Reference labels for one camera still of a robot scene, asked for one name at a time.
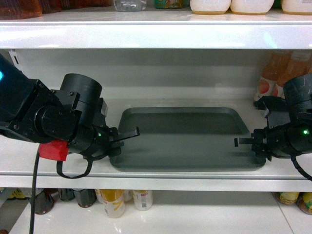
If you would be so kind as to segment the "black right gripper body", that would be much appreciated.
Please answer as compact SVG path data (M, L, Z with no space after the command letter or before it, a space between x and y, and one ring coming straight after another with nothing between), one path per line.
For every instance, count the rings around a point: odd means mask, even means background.
M271 160L272 157L290 158L312 152L312 126L284 124L272 129L255 129L252 151L257 157Z

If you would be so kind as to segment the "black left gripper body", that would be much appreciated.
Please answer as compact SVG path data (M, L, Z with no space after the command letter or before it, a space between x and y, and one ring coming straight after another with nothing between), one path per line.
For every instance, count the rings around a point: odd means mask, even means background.
M116 127L79 125L68 143L69 153L80 154L84 159L92 157L94 160L100 160L107 156L107 150L112 143L109 137L117 134Z

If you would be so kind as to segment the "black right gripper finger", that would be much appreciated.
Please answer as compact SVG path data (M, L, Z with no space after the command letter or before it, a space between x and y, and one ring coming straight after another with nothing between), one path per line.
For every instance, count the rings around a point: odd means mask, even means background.
M238 147L240 144L254 144L254 138L237 137L234 139L234 146Z

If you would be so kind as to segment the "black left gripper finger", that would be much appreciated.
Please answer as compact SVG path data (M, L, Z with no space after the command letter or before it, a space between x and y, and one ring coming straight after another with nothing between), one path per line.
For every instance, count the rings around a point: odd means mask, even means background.
M133 131L126 132L126 133L123 133L123 134L117 134L115 136L110 136L109 137L109 141L110 142L117 142L117 141L122 141L122 140L129 139L129 138L137 137L139 135L140 135L139 128L135 127L135 129Z
M123 141L117 141L110 144L107 150L108 157L115 157L121 154L121 147L124 146Z

